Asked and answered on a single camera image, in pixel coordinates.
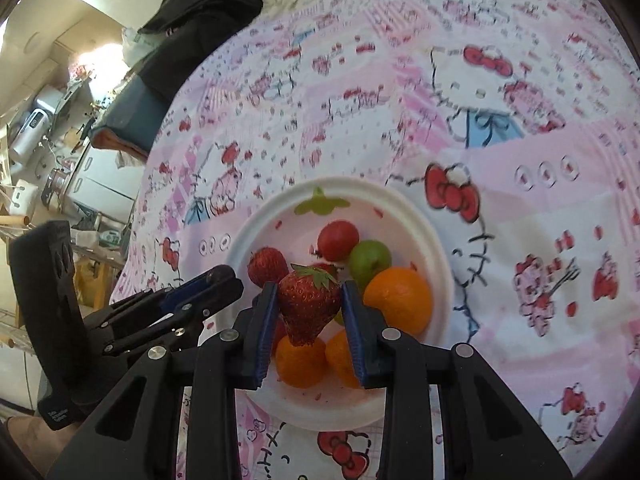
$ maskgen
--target tablecloth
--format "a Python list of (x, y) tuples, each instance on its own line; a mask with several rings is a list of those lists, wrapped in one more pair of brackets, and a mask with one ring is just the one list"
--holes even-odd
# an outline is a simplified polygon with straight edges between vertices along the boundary
[[(224, 262), (302, 180), (393, 187), (449, 254), (447, 343), (471, 342), (578, 471), (640, 376), (638, 75), (597, 0), (316, 0), (258, 17), (165, 117), (113, 299)], [(373, 479), (381, 429), (301, 430), (238, 393), (244, 478)]]

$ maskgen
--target plate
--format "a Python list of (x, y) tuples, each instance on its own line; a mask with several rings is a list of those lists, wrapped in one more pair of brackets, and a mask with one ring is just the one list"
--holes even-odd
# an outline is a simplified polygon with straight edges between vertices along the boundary
[[(414, 267), (433, 291), (431, 323), (418, 339), (442, 345), (453, 304), (453, 280), (438, 235), (407, 199), (365, 180), (329, 177), (293, 186), (264, 203), (244, 224), (231, 245), (226, 263), (244, 283), (242, 298), (216, 314), (217, 330), (233, 325), (238, 311), (251, 305), (260, 289), (248, 278), (251, 254), (271, 246), (289, 263), (318, 262), (314, 251), (318, 234), (331, 221), (345, 219), (360, 232), (360, 240), (375, 239), (391, 250), (393, 265)], [(320, 337), (328, 341), (342, 327), (329, 323)], [(385, 411), (384, 390), (353, 390), (329, 374), (313, 388), (300, 390), (278, 380), (272, 362), (262, 387), (248, 392), (270, 415), (314, 431), (344, 431), (380, 420)]]

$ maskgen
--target hello kitty tablecloth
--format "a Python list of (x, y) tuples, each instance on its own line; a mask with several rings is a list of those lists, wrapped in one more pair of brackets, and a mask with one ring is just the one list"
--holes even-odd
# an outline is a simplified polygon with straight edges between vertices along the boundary
[[(639, 96), (597, 0), (317, 0), (259, 18), (176, 96), (113, 299), (224, 262), (297, 182), (390, 186), (449, 254), (449, 345), (476, 346), (576, 472), (640, 377)], [(244, 478), (376, 477), (382, 422), (318, 434), (238, 394), (238, 425)]]

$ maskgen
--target orange fruit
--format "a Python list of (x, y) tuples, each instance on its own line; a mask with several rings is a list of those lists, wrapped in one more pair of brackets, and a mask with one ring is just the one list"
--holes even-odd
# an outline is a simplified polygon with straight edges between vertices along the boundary
[(382, 311), (386, 323), (413, 336), (431, 321), (431, 287), (413, 269), (389, 267), (377, 274), (364, 291), (363, 303)]
[(329, 371), (324, 357), (324, 341), (316, 338), (312, 345), (293, 346), (283, 337), (276, 348), (276, 370), (280, 379), (294, 388), (310, 388)]
[(360, 387), (360, 383), (353, 373), (349, 342), (347, 341), (347, 333), (344, 330), (340, 330), (329, 339), (324, 349), (324, 355), (331, 370), (335, 372), (342, 384), (349, 388)]

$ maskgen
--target strawberry leaf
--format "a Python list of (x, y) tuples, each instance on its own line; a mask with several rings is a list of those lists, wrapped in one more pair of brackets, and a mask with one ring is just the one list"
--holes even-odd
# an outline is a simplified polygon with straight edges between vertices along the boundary
[(296, 273), (296, 276), (299, 276), (300, 278), (310, 276), (314, 282), (315, 288), (324, 287), (328, 290), (330, 282), (335, 283), (335, 285), (339, 285), (338, 280), (336, 280), (324, 269), (319, 269), (318, 267), (307, 267), (298, 264), (291, 264), (291, 268)]

